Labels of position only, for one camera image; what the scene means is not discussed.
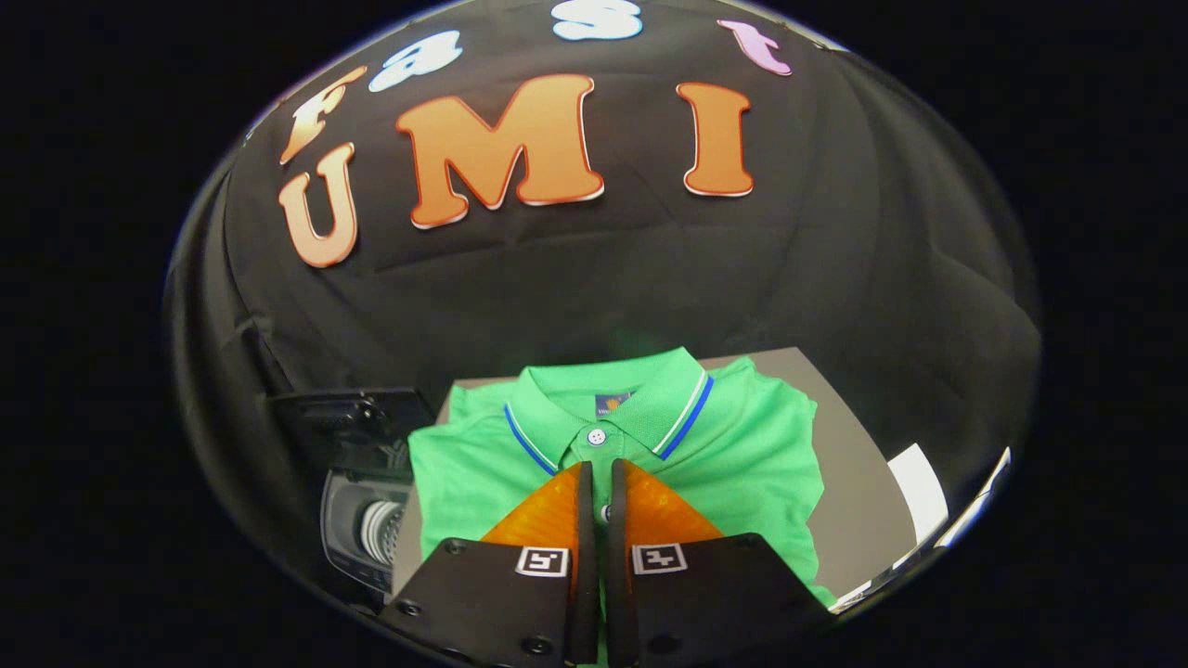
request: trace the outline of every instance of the white stripe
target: white stripe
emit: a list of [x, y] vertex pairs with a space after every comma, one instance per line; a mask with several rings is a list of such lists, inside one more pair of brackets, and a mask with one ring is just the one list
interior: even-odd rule
[[524, 440], [527, 441], [527, 445], [532, 448], [532, 452], [541, 455], [541, 459], [546, 461], [549, 466], [551, 466], [552, 470], [556, 471], [557, 465], [552, 464], [552, 461], [550, 461], [549, 458], [544, 456], [544, 453], [541, 452], [541, 448], [536, 447], [536, 443], [533, 443], [532, 439], [529, 437], [527, 431], [525, 431], [524, 428], [519, 426], [519, 420], [516, 420], [516, 411], [512, 410], [512, 404], [510, 403], [507, 404], [507, 415], [512, 416], [512, 422], [516, 424], [516, 430], [519, 431], [522, 436], [524, 436]]
[[949, 518], [949, 506], [944, 502], [941, 481], [918, 443], [912, 443], [891, 458], [887, 467], [908, 502], [911, 523], [916, 528], [916, 543], [920, 544]]
[[681, 411], [681, 417], [676, 418], [676, 423], [672, 426], [671, 429], [669, 429], [669, 433], [664, 434], [664, 437], [661, 439], [661, 445], [652, 448], [653, 453], [659, 452], [659, 449], [664, 447], [664, 443], [668, 442], [669, 436], [672, 435], [672, 431], [676, 431], [676, 428], [680, 427], [681, 422], [684, 421], [685, 414], [689, 412], [689, 408], [693, 405], [693, 402], [697, 398], [697, 393], [701, 390], [701, 382], [704, 379], [706, 379], [706, 370], [702, 368], [701, 376], [697, 378], [697, 384], [693, 387], [693, 395], [689, 396], [689, 403], [684, 404], [684, 410]]

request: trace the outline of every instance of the letter s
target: letter s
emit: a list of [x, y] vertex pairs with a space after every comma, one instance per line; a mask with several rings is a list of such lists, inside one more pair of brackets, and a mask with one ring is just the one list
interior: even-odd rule
[[552, 18], [561, 19], [552, 32], [570, 40], [624, 39], [643, 30], [638, 14], [639, 6], [627, 0], [569, 0], [552, 8]]

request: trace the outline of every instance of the pink letter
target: pink letter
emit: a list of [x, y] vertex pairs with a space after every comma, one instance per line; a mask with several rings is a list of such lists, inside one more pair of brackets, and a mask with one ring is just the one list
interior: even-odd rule
[[792, 68], [781, 63], [775, 56], [771, 55], [771, 49], [779, 50], [779, 45], [776, 44], [775, 40], [759, 34], [759, 31], [756, 30], [754, 26], [739, 21], [723, 20], [719, 20], [718, 25], [734, 32], [734, 38], [739, 40], [739, 46], [742, 49], [742, 52], [746, 53], [746, 57], [751, 58], [754, 64], [770, 73], [778, 74], [779, 76], [788, 76], [792, 74]]

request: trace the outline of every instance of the white letter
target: white letter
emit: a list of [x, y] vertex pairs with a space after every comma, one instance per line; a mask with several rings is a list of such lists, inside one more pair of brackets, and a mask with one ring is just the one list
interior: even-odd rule
[[644, 23], [639, 6], [627, 0], [569, 0], [552, 8], [562, 23], [552, 32], [562, 39], [623, 39], [634, 37]]
[[380, 90], [392, 88], [410, 76], [437, 71], [453, 63], [455, 58], [462, 55], [462, 50], [455, 46], [457, 44], [457, 36], [459, 32], [456, 30], [438, 32], [399, 51], [384, 62], [384, 69], [375, 75], [375, 78], [367, 86], [367, 90], [379, 93]]

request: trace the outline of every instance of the blue stripe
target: blue stripe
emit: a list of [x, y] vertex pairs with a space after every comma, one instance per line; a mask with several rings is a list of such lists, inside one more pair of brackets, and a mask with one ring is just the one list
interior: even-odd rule
[[510, 410], [507, 410], [507, 407], [506, 407], [506, 405], [504, 405], [504, 416], [506, 416], [506, 417], [507, 417], [507, 426], [508, 426], [508, 427], [511, 427], [511, 429], [512, 429], [512, 434], [514, 434], [514, 435], [516, 435], [516, 440], [517, 440], [517, 441], [519, 441], [522, 446], [524, 446], [524, 449], [525, 449], [525, 450], [527, 452], [527, 454], [529, 454], [529, 455], [530, 455], [530, 456], [531, 456], [531, 458], [532, 458], [533, 460], [536, 460], [536, 462], [537, 462], [537, 464], [539, 464], [539, 465], [541, 465], [541, 468], [543, 468], [545, 473], [548, 473], [549, 475], [556, 475], [556, 474], [557, 474], [557, 472], [556, 472], [556, 471], [554, 471], [554, 470], [551, 470], [551, 468], [549, 468], [549, 465], [548, 465], [548, 464], [545, 464], [543, 459], [541, 459], [541, 458], [536, 456], [536, 453], [535, 453], [535, 452], [532, 452], [532, 448], [530, 448], [530, 447], [527, 446], [527, 441], [525, 441], [525, 440], [524, 440], [524, 436], [522, 436], [522, 435], [520, 435], [520, 433], [516, 430], [516, 422], [514, 422], [514, 421], [512, 421], [512, 414], [511, 414], [511, 411], [510, 411]]
[[669, 441], [668, 447], [664, 448], [664, 452], [661, 453], [661, 459], [668, 459], [668, 455], [672, 454], [672, 450], [676, 448], [677, 443], [680, 443], [681, 440], [684, 439], [684, 435], [689, 433], [689, 428], [693, 427], [693, 421], [697, 420], [697, 414], [701, 412], [701, 407], [706, 405], [706, 397], [709, 396], [709, 389], [713, 386], [714, 386], [714, 379], [710, 378], [709, 376], [706, 376], [706, 387], [701, 390], [701, 398], [697, 399], [697, 405], [693, 407], [693, 412], [690, 412], [689, 418], [684, 421], [684, 426], [681, 427], [681, 430], [676, 433], [676, 436], [672, 436], [672, 440]]

